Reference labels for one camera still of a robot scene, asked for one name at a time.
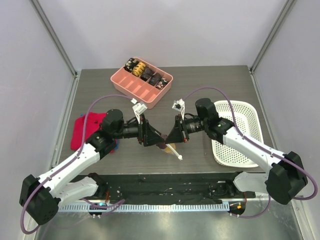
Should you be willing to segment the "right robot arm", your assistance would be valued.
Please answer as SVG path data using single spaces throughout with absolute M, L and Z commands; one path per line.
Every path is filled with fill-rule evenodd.
M 185 117 L 185 102 L 174 101 L 172 108 L 179 112 L 174 127 L 165 139 L 166 144 L 185 143 L 192 133 L 204 131 L 213 141 L 230 147 L 257 164 L 262 173 L 241 172 L 226 184 L 226 193 L 233 198 L 243 192 L 269 194 L 282 205 L 288 204 L 307 185 L 308 180 L 301 157 L 291 151 L 276 150 L 239 131 L 236 124 L 220 117 L 209 98 L 195 102 L 196 115 Z

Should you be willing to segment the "dark red fake fruit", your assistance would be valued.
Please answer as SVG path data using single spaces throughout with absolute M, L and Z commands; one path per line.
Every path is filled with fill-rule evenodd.
M 167 148 L 167 145 L 164 142 L 159 142 L 156 146 L 161 150 L 165 150 Z

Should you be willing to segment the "clear zip top bag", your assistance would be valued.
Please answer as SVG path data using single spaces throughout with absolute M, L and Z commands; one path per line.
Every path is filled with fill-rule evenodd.
M 174 143 L 165 144 L 164 142 L 159 142 L 156 146 L 167 154 L 175 155 L 180 161 L 183 160 L 183 156 L 177 152 Z

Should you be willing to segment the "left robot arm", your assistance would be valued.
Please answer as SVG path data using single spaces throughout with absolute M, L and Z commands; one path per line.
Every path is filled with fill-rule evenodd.
M 119 109 L 109 110 L 99 129 L 76 152 L 39 177 L 28 175 L 22 182 L 19 204 L 38 225 L 49 222 L 70 202 L 93 196 L 100 200 L 107 184 L 98 174 L 90 173 L 83 181 L 72 183 L 79 173 L 108 155 L 117 139 L 136 138 L 144 147 L 164 143 L 161 133 L 152 127 L 144 114 L 124 121 Z

